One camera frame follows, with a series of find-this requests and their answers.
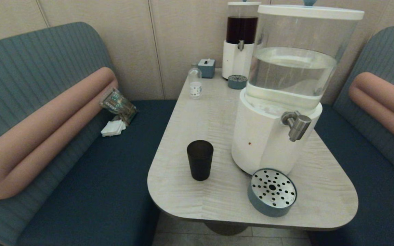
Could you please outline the teal upholstered bench seat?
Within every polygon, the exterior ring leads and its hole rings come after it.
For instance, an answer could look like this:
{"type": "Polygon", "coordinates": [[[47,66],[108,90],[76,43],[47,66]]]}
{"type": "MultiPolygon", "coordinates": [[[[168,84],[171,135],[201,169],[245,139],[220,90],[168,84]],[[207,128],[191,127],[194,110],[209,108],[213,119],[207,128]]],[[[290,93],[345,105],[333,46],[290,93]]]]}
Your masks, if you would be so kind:
{"type": "MultiPolygon", "coordinates": [[[[114,71],[92,26],[0,40],[0,136],[98,69],[114,71]]],[[[0,200],[0,246],[152,246],[160,210],[147,176],[176,100],[134,101],[118,136],[101,111],[19,194],[0,200]]]]}
{"type": "Polygon", "coordinates": [[[313,232],[313,246],[394,246],[394,135],[349,97],[356,76],[369,72],[394,85],[394,26],[365,45],[333,105],[315,130],[352,181],[355,217],[339,229],[313,232]]]}

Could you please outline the black plastic cup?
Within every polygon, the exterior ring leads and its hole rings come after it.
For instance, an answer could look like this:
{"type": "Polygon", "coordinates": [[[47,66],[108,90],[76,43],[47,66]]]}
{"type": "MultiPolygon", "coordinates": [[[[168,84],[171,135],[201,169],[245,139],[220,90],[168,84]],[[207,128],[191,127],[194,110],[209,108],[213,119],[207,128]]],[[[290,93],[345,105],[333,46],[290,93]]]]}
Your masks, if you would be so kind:
{"type": "Polygon", "coordinates": [[[209,178],[214,154],[213,145],[206,140],[196,140],[187,146],[191,176],[197,181],[209,178]]]}

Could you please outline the white paper napkins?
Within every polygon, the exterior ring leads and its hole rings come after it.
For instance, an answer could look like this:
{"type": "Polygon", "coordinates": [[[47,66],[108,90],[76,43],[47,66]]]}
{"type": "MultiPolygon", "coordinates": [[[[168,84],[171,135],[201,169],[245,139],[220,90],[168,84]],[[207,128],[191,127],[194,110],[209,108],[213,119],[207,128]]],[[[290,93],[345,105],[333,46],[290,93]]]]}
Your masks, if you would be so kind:
{"type": "Polygon", "coordinates": [[[106,126],[101,130],[103,137],[120,135],[123,130],[126,129],[126,125],[122,120],[108,121],[106,126]]]}

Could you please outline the small clear plastic bottle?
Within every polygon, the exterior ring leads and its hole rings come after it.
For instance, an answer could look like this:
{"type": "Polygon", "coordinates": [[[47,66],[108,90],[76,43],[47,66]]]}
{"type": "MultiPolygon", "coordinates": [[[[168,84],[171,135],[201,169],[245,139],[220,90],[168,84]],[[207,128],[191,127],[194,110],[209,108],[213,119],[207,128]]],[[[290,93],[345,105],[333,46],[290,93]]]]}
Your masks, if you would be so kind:
{"type": "Polygon", "coordinates": [[[198,68],[197,63],[191,65],[191,69],[188,71],[188,84],[189,84],[189,96],[192,99],[198,99],[202,93],[202,72],[198,68]]]}

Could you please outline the dark drink dispenser white base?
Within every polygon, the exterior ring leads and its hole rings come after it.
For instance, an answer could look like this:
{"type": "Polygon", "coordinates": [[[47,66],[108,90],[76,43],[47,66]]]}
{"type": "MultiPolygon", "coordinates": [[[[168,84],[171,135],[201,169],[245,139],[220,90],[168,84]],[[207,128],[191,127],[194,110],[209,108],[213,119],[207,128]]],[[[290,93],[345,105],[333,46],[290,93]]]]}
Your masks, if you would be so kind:
{"type": "Polygon", "coordinates": [[[249,76],[253,56],[258,7],[261,2],[228,2],[226,38],[223,45],[222,76],[249,76]],[[244,40],[244,49],[237,48],[239,40],[244,40]]]}

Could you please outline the clear water dispenser white base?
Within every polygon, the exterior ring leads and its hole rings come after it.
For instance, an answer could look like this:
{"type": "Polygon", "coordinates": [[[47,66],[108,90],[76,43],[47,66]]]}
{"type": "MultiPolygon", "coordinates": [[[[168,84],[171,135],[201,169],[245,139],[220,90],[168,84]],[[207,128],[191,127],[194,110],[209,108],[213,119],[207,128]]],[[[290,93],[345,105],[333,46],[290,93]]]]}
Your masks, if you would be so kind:
{"type": "Polygon", "coordinates": [[[322,114],[321,99],[364,11],[303,5],[261,5],[247,85],[241,90],[231,155],[244,172],[289,174],[322,114]],[[286,111],[312,122],[289,140],[286,111]]]}

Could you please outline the blue drip tray metal grate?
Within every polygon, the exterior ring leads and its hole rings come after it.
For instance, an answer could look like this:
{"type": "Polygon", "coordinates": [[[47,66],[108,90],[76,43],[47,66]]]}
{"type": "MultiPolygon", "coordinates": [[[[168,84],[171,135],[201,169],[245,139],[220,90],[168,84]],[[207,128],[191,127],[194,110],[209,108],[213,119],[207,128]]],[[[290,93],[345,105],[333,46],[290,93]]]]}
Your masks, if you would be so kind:
{"type": "Polygon", "coordinates": [[[228,77],[228,87],[235,90],[242,90],[247,85],[248,78],[242,75],[231,75],[228,77]]]}
{"type": "Polygon", "coordinates": [[[298,197],[291,179],[272,168],[262,168],[253,173],[247,195],[258,212],[276,218],[285,216],[298,197]]]}

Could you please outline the small blue box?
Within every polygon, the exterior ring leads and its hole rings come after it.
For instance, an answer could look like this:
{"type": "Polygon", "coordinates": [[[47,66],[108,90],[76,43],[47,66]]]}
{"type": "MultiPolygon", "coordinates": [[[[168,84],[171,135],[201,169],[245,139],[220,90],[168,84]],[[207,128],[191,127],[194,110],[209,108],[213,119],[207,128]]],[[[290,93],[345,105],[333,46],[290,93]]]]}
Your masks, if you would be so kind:
{"type": "Polygon", "coordinates": [[[198,69],[201,71],[201,77],[205,79],[213,78],[215,74],[215,64],[215,59],[201,59],[198,63],[198,69]]]}

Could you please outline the clear green snack packet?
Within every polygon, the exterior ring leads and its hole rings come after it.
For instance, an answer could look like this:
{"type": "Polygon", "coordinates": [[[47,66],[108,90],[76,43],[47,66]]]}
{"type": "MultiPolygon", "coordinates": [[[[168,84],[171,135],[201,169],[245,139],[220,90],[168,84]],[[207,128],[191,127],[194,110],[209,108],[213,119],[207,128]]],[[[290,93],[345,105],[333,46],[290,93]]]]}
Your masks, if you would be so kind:
{"type": "Polygon", "coordinates": [[[125,126],[129,126],[138,113],[137,107],[115,87],[108,87],[100,97],[100,106],[117,115],[125,126]]]}

